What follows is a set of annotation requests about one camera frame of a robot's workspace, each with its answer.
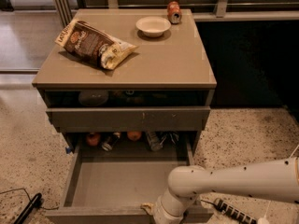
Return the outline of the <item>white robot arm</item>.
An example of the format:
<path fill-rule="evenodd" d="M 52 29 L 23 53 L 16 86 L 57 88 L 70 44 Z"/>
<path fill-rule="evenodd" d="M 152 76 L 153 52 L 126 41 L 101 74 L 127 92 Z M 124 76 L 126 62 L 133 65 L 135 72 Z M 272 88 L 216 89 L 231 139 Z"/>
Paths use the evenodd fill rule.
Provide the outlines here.
<path fill-rule="evenodd" d="M 199 195 L 209 192 L 298 203 L 299 160 L 293 157 L 214 171 L 179 166 L 170 172 L 167 189 L 157 201 L 142 203 L 141 208 L 156 224 L 180 224 Z"/>

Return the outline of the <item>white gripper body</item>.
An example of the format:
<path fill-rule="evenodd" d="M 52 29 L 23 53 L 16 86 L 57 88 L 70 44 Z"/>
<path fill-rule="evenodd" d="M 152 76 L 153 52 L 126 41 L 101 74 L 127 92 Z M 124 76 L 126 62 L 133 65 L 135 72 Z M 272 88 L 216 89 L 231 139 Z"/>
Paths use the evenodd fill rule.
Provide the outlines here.
<path fill-rule="evenodd" d="M 186 207 L 179 201 L 163 201 L 159 197 L 155 203 L 142 203 L 140 208 L 151 216 L 155 224 L 180 224 Z"/>

